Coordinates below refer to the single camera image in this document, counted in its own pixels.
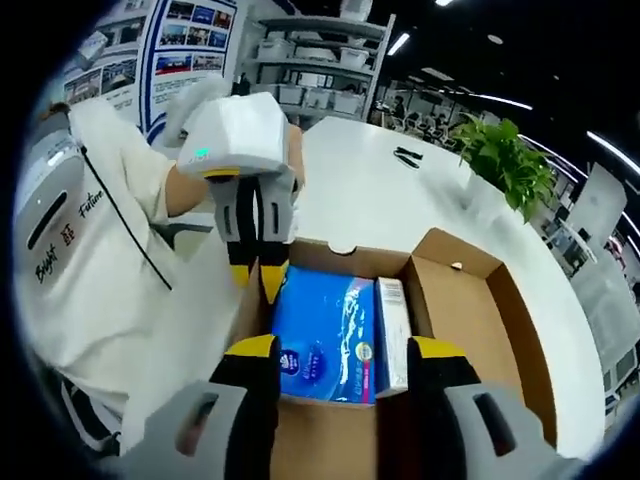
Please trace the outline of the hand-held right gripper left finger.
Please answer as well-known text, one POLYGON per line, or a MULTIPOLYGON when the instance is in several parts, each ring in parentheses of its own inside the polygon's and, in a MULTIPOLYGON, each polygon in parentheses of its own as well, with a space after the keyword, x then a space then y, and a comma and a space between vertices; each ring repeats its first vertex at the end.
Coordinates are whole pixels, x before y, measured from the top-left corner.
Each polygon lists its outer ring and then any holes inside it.
POLYGON ((278 426, 279 338, 232 345, 207 381, 182 387, 124 454, 126 479, 268 479, 278 426))

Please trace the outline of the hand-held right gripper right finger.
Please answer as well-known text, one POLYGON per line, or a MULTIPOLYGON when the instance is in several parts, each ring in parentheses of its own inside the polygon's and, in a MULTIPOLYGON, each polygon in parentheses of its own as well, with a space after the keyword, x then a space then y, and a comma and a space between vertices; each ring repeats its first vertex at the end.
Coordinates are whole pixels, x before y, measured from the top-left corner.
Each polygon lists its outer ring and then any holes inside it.
POLYGON ((480 380, 457 346, 407 344, 411 421, 424 479, 562 479, 566 459, 541 421, 502 387, 480 380))

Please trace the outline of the person's left hand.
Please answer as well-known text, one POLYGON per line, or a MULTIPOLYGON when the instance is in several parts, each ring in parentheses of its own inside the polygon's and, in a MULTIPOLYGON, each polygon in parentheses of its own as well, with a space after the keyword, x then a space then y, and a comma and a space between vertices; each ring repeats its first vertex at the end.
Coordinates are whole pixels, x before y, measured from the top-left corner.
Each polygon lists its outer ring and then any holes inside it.
POLYGON ((294 192, 299 194, 305 186, 305 166, 303 157, 303 132, 296 126, 288 125, 288 165, 295 175, 294 192))

